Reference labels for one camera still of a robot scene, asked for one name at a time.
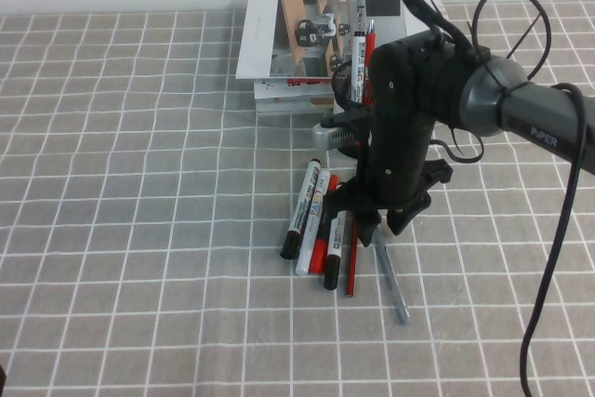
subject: marker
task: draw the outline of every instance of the marker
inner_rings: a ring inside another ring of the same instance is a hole
[[[331,221],[328,254],[324,263],[324,288],[326,290],[335,290],[337,288],[346,213],[346,211],[339,212],[337,217]]]
[[[371,19],[368,24],[368,31],[365,34],[365,70],[364,70],[364,104],[366,106],[372,105],[372,88],[370,86],[370,58],[376,48],[376,30],[374,28],[374,20]]]
[[[298,255],[299,245],[301,244],[301,235],[304,232],[306,219],[308,218],[308,210],[312,196],[314,195],[314,187],[318,176],[320,174],[320,160],[312,158],[308,163],[306,170],[306,177],[301,184],[299,190],[299,197],[297,198],[296,211],[289,224],[289,230],[281,249],[281,257],[284,259],[295,259]]]
[[[353,32],[351,50],[351,101],[364,101],[365,33]]]
[[[312,198],[312,205],[310,206],[310,213],[308,213],[306,230],[304,230],[304,237],[302,238],[301,248],[299,249],[299,257],[297,258],[296,275],[298,276],[306,276],[310,269],[310,261],[316,242],[316,233],[320,225],[320,217],[323,214],[323,197],[328,189],[330,179],[330,172],[325,169],[320,171],[314,197]]]
[[[338,177],[333,174],[328,182],[328,192],[332,192],[337,187]],[[324,215],[326,210],[323,208],[323,213],[320,217],[320,225],[318,226],[318,233],[316,234],[316,242],[314,243],[314,251],[312,252],[312,259],[310,261],[310,274],[324,273],[324,259],[326,258],[326,241],[328,241],[328,233],[330,232],[330,223],[324,225]]]

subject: book cover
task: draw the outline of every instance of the book cover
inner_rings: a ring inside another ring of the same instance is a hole
[[[236,77],[330,78],[370,19],[378,45],[405,36],[401,0],[248,0]]]

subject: red marker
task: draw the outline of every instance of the red marker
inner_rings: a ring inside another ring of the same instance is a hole
[[[376,32],[374,30],[374,20],[370,20],[368,31],[365,34],[365,70],[364,70],[364,104],[366,106],[372,105],[372,89],[370,87],[369,67],[370,58],[376,48]]]
[[[328,192],[332,192],[337,187],[338,177],[333,174],[330,181],[328,182]],[[324,222],[324,208],[323,216],[321,217],[321,225],[318,227],[318,233],[316,234],[316,242],[314,243],[314,251],[312,253],[312,259],[310,261],[310,274],[322,274],[324,273],[324,259],[326,258],[326,241],[328,239],[328,233],[330,232],[330,222],[328,225],[322,225]]]

